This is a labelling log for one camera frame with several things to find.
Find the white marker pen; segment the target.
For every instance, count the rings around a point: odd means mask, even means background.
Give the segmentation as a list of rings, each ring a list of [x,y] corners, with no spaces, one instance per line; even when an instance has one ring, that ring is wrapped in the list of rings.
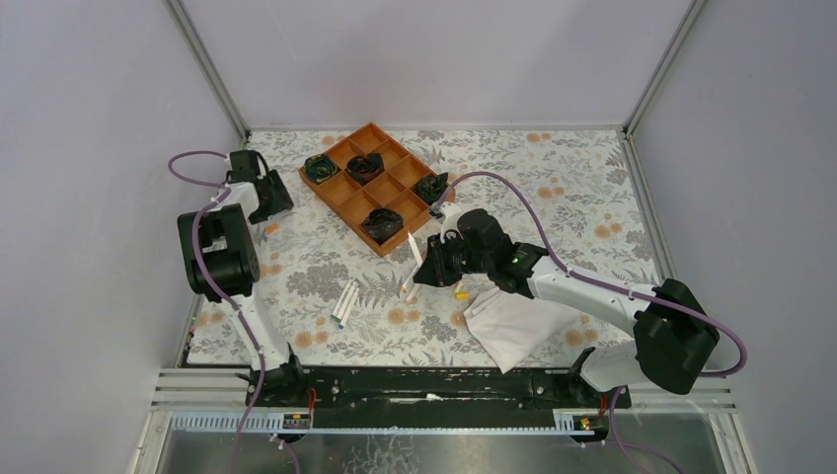
[[[407,241],[409,243],[411,253],[412,253],[412,255],[413,255],[413,257],[416,261],[416,265],[419,268],[421,266],[421,264],[423,263],[423,256],[422,256],[421,250],[419,249],[418,241],[416,240],[416,237],[413,235],[412,232],[408,232]]]
[[[399,289],[399,291],[401,293],[407,293],[408,292],[408,290],[412,287],[413,278],[414,278],[414,275],[410,274],[404,279],[404,281],[401,283],[401,286],[400,286],[400,289]]]

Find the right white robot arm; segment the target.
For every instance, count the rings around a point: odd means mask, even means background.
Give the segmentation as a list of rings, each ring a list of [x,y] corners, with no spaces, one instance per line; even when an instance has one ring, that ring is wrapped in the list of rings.
[[[512,241],[481,208],[463,211],[448,202],[430,213],[441,229],[427,239],[415,283],[446,287],[465,275],[484,274],[502,295],[559,303],[632,335],[627,343],[593,349],[574,363],[578,378],[596,392],[651,382],[687,395],[720,340],[693,292],[677,279],[629,285],[562,269],[547,249]]]

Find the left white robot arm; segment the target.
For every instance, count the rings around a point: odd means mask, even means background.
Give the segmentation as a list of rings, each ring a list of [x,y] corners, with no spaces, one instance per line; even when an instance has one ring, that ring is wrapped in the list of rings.
[[[223,160],[225,178],[210,183],[215,197],[177,219],[187,280],[207,301],[231,306],[232,324],[251,359],[243,378],[253,398],[267,403],[295,397],[303,391],[303,367],[270,320],[252,237],[257,225],[290,210],[293,201],[261,153],[242,149]]]

